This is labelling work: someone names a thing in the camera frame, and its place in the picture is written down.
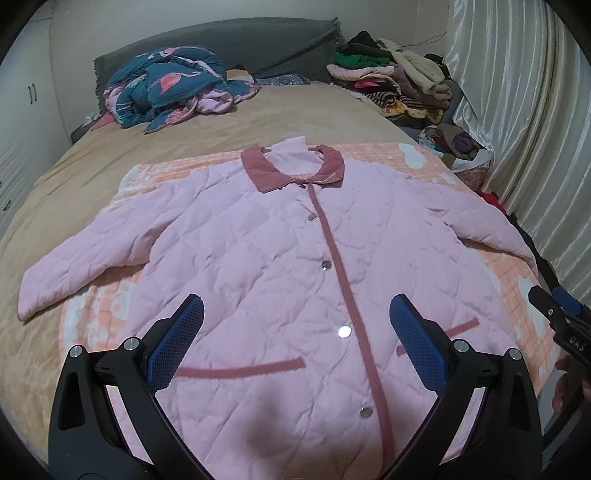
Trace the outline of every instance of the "black strap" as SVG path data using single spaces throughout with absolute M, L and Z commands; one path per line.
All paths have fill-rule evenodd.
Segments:
M 538 267 L 538 271 L 540 272 L 540 275 L 546 282 L 546 285 L 548 285 L 550 291 L 554 290 L 556 287 L 560 287 L 560 282 L 558 281 L 558 278 L 556 277 L 554 270 L 552 270 L 552 266 L 545 258 L 543 258 L 540 255 L 540 253 L 535 248 L 534 241 L 526 233 L 526 231 L 519 226 L 519 224 L 517 223 L 517 217 L 515 216 L 515 213 L 507 215 L 507 219 L 509 220 L 511 225 L 517 228 L 517 231 L 521 234 L 525 244 L 530 248 L 531 252 L 534 254 L 535 264 Z

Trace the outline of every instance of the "pink quilted jacket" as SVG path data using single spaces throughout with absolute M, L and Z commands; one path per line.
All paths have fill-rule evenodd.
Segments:
M 308 150 L 300 137 L 272 151 L 254 145 L 100 213 L 25 273 L 18 314 L 31 317 L 109 267 L 146 264 L 125 336 L 143 335 L 189 293 L 205 305 L 157 398 L 212 475 L 370 480 L 435 398 L 396 353 L 394 295 L 477 350 L 514 345 L 482 258 L 460 239 L 535 268 L 519 233 L 477 195 L 323 145 Z

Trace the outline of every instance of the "blue gripper pad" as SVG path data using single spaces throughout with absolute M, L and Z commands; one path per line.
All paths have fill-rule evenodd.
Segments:
M 146 384 L 152 393 L 168 387 L 203 325 L 205 310 L 200 297 L 195 295 L 184 308 L 181 305 L 180 309 L 182 311 L 177 310 L 172 316 L 177 317 L 176 321 L 147 361 Z
M 447 363 L 421 322 L 425 322 L 403 294 L 390 302 L 390 323 L 407 351 L 426 389 L 440 395 L 447 385 Z
M 578 300 L 575 300 L 569 293 L 563 290 L 561 287 L 556 287 L 552 290 L 552 296 L 554 300 L 562 305 L 562 308 L 566 313 L 571 315 L 581 314 L 581 304 Z

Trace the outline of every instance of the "beige fleece jacket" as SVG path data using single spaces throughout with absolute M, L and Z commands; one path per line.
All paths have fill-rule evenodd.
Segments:
M 438 100 L 452 97 L 447 85 L 440 85 L 445 76 L 437 64 L 410 50 L 400 51 L 400 47 L 386 38 L 379 38 L 378 44 L 382 44 L 388 50 L 396 63 L 398 63 L 408 77 L 428 95 L 433 95 Z

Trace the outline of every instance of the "blue floral comforter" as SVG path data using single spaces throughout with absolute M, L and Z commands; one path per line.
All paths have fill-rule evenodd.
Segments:
M 150 133 L 196 113 L 227 112 L 259 89 L 228 80 L 225 65 L 211 50 L 185 46 L 138 55 L 115 72 L 104 95 L 121 127 L 149 122 L 144 133 Z

